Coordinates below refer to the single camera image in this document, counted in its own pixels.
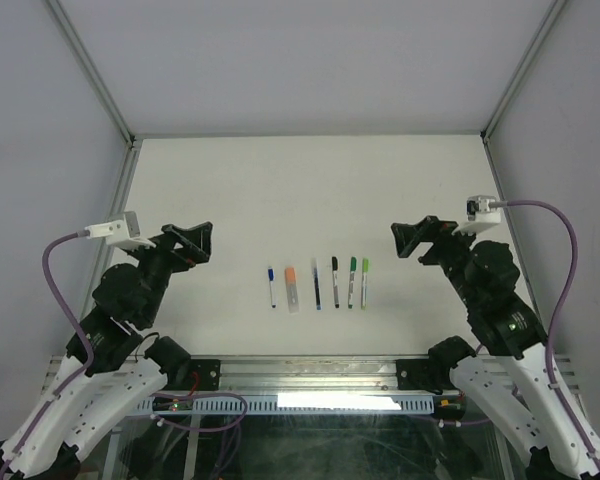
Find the silver green tip pen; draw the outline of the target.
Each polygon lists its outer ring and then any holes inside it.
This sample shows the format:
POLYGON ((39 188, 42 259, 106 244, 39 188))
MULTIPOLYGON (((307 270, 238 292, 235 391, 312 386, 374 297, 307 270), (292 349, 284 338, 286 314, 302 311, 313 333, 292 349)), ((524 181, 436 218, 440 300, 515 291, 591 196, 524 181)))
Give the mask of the silver green tip pen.
POLYGON ((368 275, 367 273, 362 272, 362 280, 361 280, 361 309, 366 310, 368 305, 368 275))

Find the white green end pen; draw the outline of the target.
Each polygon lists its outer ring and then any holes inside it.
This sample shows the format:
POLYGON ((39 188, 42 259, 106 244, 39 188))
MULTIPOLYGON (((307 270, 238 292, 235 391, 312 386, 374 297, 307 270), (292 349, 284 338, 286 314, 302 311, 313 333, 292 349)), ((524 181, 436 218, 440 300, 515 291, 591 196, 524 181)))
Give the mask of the white green end pen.
POLYGON ((349 271, 348 290, 347 290, 347 308, 348 309, 353 309, 353 307, 354 307, 354 290, 355 290, 356 271, 355 272, 349 271))

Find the white black end pen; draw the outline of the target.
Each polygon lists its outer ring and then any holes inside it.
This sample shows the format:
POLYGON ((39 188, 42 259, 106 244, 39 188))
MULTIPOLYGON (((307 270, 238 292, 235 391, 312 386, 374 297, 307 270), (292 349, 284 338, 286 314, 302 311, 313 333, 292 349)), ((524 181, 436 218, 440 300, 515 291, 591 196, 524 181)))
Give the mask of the white black end pen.
POLYGON ((333 293, 333 302, 334 308, 340 308, 340 299, 339 299, 339 286, 338 286, 338 271, 333 271, 331 266, 331 281, 332 281, 332 293, 333 293))

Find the white blue end pen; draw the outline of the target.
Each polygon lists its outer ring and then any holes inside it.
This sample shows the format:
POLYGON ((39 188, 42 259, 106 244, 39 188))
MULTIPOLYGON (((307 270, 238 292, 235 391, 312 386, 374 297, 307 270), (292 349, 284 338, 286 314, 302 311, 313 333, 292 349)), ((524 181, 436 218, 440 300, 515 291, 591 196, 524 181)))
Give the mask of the white blue end pen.
POLYGON ((276 297, 276 290, 275 290, 275 278, 273 281, 270 281, 268 278, 268 284, 269 284, 269 294, 270 294, 270 305, 272 309, 276 309, 277 308, 277 297, 276 297))

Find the orange tip marker clear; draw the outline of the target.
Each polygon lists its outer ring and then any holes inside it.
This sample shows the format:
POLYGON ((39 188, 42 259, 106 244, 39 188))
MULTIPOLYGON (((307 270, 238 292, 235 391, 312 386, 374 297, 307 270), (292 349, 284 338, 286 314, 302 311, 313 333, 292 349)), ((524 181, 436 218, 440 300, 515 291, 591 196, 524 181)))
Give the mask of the orange tip marker clear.
POLYGON ((291 314, 299 312, 299 297, 295 280, 286 280, 288 308, 291 314))

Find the dark blue barrel pen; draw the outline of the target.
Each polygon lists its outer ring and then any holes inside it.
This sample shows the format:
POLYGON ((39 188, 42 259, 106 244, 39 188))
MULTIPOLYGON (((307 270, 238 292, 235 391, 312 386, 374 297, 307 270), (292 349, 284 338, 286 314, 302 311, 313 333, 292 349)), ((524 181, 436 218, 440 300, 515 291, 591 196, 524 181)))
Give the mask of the dark blue barrel pen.
POLYGON ((314 288, 316 310, 317 311, 321 311, 322 310, 322 301, 321 301, 321 288, 320 288, 320 279, 319 279, 319 268, 318 268, 318 274, 317 275, 314 275, 313 271, 312 271, 312 278, 313 278, 313 288, 314 288))

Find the orange pen cap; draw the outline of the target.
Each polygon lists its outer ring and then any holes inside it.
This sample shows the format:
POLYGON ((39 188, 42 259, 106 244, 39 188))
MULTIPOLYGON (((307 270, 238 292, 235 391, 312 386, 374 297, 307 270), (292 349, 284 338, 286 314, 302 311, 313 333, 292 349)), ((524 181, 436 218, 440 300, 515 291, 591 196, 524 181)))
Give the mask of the orange pen cap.
POLYGON ((287 282, 291 282, 291 283, 296 282, 296 272, 293 267, 287 267, 285 269, 285 280, 287 282))

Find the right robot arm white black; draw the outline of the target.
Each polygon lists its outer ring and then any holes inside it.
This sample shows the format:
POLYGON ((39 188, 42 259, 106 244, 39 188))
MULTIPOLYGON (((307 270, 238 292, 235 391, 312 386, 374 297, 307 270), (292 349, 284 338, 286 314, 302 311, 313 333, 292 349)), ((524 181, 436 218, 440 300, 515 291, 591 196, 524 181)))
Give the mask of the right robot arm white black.
POLYGON ((391 232, 401 258, 429 244, 420 264, 442 270, 466 308, 472 333, 522 396, 493 379, 459 336, 429 349, 430 381, 465 393, 514 448, 527 478, 600 479, 600 437, 556 367, 539 318, 516 292, 520 271, 509 245, 477 241, 436 216, 394 223, 391 232))

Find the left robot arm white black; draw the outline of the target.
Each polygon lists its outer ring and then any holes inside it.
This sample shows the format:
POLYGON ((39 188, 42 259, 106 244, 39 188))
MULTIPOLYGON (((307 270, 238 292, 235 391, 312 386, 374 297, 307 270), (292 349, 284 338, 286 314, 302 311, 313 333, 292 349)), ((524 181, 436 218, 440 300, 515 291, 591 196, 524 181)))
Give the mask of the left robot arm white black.
POLYGON ((76 478, 98 443, 141 400, 186 383, 190 355, 168 336, 155 340, 123 379, 114 376, 142 343, 142 331, 153 326, 171 277, 210 260, 212 229, 210 222, 191 228, 167 224, 145 238, 135 214, 123 212, 74 233, 101 239, 135 260, 104 272, 92 293, 94 306, 83 319, 72 313, 50 272, 52 250, 70 238, 45 248, 45 279, 75 333, 36 407, 0 441, 0 477, 76 478))

